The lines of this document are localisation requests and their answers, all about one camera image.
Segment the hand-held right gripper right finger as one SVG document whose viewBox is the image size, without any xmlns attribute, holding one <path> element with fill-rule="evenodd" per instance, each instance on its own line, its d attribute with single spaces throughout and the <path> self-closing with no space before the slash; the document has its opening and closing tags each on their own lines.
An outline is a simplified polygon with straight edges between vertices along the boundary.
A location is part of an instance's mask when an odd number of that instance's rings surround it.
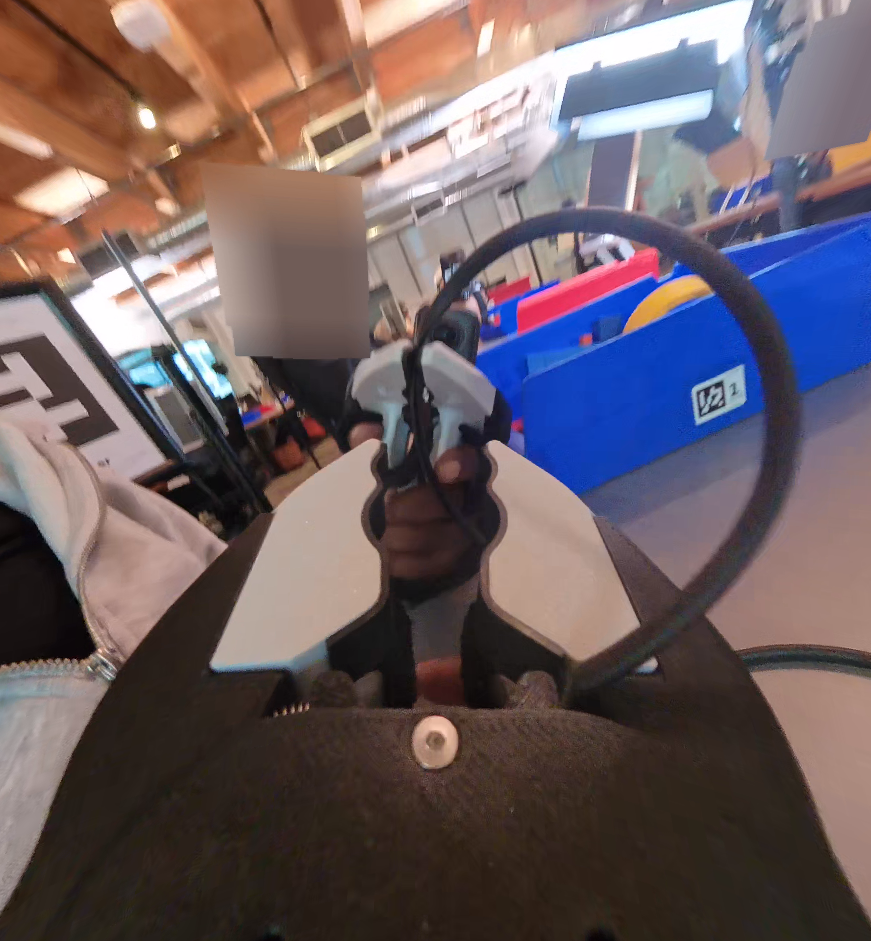
<svg viewBox="0 0 871 941">
<path fill-rule="evenodd" d="M 639 615 L 588 506 L 507 445 L 486 454 L 499 524 L 481 558 L 477 656 L 489 675 L 569 676 Z"/>
</svg>

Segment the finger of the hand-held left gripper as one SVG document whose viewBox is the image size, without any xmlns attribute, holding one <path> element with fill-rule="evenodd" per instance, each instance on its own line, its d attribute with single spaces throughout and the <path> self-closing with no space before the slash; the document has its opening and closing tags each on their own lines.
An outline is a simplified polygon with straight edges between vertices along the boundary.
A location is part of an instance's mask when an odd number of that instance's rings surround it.
<svg viewBox="0 0 871 941">
<path fill-rule="evenodd" d="M 419 363 L 429 393 L 429 456 L 442 457 L 463 443 L 463 428 L 484 431 L 497 390 L 475 365 L 442 342 L 423 346 Z"/>
<path fill-rule="evenodd" d="M 379 440 L 385 447 L 387 472 L 411 472 L 407 368 L 411 342 L 394 342 L 374 350 L 354 370 L 350 382 L 350 444 Z"/>
</svg>

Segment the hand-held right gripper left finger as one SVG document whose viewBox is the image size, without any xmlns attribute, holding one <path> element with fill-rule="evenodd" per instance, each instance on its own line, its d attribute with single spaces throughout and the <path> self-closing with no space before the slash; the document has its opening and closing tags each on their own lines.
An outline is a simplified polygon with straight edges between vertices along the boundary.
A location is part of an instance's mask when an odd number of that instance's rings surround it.
<svg viewBox="0 0 871 941">
<path fill-rule="evenodd" d="M 365 510 L 378 488 L 370 440 L 296 488 L 273 512 L 209 665 L 216 674 L 318 675 L 329 641 L 382 595 Z"/>
</svg>

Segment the blue plastic bin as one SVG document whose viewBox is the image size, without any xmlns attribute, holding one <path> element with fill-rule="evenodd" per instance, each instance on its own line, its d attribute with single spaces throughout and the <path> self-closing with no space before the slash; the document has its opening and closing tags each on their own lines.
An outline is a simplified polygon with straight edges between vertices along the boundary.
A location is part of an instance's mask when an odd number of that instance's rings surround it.
<svg viewBox="0 0 871 941">
<path fill-rule="evenodd" d="M 478 353 L 476 368 L 502 394 L 515 420 L 523 416 L 522 388 L 528 356 L 568 347 L 568 333 L 566 326 L 551 321 L 524 333 L 508 335 Z"/>
<path fill-rule="evenodd" d="M 871 213 L 724 248 L 767 301 L 807 393 L 871 363 Z M 528 370 L 525 455 L 577 494 L 762 410 L 744 335 L 714 297 Z"/>
</svg>

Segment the grey desk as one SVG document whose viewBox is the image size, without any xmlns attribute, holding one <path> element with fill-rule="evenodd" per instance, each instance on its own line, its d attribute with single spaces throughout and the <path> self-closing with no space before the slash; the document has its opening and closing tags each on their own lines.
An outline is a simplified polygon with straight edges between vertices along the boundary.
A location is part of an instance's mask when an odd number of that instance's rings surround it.
<svg viewBox="0 0 871 941">
<path fill-rule="evenodd" d="M 735 648 L 820 644 L 871 652 L 871 365 L 805 395 L 796 484 L 766 547 L 713 609 Z M 588 491 L 675 583 L 731 526 L 756 470 L 753 418 Z M 871 679 L 757 674 L 829 840 L 871 918 Z"/>
</svg>

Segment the person's left hand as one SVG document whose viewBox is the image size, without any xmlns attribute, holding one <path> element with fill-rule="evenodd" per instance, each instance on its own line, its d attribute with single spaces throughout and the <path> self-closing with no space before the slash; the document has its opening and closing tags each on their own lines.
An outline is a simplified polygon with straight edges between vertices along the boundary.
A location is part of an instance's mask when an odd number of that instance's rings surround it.
<svg viewBox="0 0 871 941">
<path fill-rule="evenodd" d="M 440 500 L 432 484 L 416 484 L 390 490 L 384 497 L 382 556 L 390 577 L 419 593 L 470 580 L 479 562 L 480 549 L 466 535 L 452 508 L 465 519 L 474 510 L 465 508 L 480 470 L 480 453 L 470 445 L 451 449 L 434 464 Z"/>
</svg>

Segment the floor stand with grey board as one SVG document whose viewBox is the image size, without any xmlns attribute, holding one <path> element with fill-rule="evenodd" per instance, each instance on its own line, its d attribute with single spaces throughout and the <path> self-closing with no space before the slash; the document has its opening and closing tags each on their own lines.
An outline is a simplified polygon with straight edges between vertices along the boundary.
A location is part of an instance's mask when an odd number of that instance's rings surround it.
<svg viewBox="0 0 871 941">
<path fill-rule="evenodd" d="M 124 254 L 115 237 L 108 229 L 101 229 L 101 238 L 113 260 L 123 269 L 138 296 L 145 301 L 148 310 L 155 316 L 165 332 L 169 344 L 164 352 L 156 354 L 161 367 L 166 371 L 172 385 L 176 386 L 188 403 L 192 415 L 201 427 L 209 446 L 217 454 L 224 471 L 238 486 L 243 498 L 257 514 L 268 514 L 273 510 L 262 488 L 242 464 L 241 459 L 229 444 L 227 425 L 217 407 L 204 376 L 189 357 L 187 350 L 176 334 L 174 327 L 160 310 L 149 290 L 135 271 L 131 260 Z"/>
</svg>

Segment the yellow tape roll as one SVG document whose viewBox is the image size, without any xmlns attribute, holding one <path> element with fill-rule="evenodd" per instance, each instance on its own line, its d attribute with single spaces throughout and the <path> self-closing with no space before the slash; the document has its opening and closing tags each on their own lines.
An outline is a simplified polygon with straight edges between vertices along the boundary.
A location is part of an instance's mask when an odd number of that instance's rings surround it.
<svg viewBox="0 0 871 941">
<path fill-rule="evenodd" d="M 700 276 L 681 276 L 662 282 L 631 313 L 622 335 L 629 335 L 689 303 L 713 295 L 714 291 Z"/>
</svg>

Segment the ceiling air vent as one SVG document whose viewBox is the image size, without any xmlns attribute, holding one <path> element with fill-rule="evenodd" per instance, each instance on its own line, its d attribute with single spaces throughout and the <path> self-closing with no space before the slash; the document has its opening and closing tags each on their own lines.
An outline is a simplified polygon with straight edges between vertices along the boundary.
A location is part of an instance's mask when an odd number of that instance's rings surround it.
<svg viewBox="0 0 871 941">
<path fill-rule="evenodd" d="M 382 108 L 368 93 L 311 120 L 301 129 L 301 139 L 314 168 L 332 171 L 382 140 Z"/>
</svg>

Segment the light panel on stand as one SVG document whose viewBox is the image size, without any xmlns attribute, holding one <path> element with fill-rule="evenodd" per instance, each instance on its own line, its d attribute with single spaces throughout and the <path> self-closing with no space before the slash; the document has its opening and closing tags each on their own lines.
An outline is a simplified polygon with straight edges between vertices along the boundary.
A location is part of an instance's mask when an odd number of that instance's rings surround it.
<svg viewBox="0 0 871 941">
<path fill-rule="evenodd" d="M 559 48 L 550 128 L 599 140 L 716 116 L 737 129 L 752 5 L 699 2 Z"/>
</svg>

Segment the framed black white marker poster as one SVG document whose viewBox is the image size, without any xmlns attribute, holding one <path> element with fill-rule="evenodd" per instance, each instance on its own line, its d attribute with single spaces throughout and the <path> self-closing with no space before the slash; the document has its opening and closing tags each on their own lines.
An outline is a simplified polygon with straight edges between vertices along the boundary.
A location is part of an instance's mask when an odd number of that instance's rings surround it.
<svg viewBox="0 0 871 941">
<path fill-rule="evenodd" d="M 186 456 L 50 278 L 0 286 L 0 416 L 133 481 Z"/>
</svg>

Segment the wooden work table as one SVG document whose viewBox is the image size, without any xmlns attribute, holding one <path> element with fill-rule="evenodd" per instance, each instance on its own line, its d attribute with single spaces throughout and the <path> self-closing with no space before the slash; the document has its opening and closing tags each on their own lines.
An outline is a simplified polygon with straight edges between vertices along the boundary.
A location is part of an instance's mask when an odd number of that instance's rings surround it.
<svg viewBox="0 0 871 941">
<path fill-rule="evenodd" d="M 871 163 L 846 171 L 829 180 L 815 182 L 803 187 L 796 194 L 796 201 L 820 202 L 871 186 Z M 735 209 L 724 211 L 711 218 L 695 222 L 687 227 L 688 231 L 705 236 L 709 232 L 751 220 L 774 212 L 780 208 L 781 198 L 777 193 L 766 194 L 753 202 L 744 203 Z"/>
</svg>

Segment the white ceiling access point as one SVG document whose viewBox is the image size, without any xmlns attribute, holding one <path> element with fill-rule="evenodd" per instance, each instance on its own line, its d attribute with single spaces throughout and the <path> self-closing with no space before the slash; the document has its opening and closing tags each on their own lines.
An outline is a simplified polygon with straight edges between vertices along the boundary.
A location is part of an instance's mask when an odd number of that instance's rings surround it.
<svg viewBox="0 0 871 941">
<path fill-rule="evenodd" d="M 157 51 L 172 39 L 170 23 L 154 1 L 117 2 L 111 16 L 122 38 L 142 53 Z"/>
</svg>

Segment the yellow storage crate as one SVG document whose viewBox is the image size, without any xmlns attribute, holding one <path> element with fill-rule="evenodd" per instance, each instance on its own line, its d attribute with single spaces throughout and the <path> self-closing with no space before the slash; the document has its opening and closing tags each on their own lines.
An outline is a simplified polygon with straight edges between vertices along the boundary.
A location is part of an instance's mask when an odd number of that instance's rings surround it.
<svg viewBox="0 0 871 941">
<path fill-rule="evenodd" d="M 871 131 L 865 141 L 829 151 L 831 174 L 843 174 L 871 164 Z"/>
</svg>

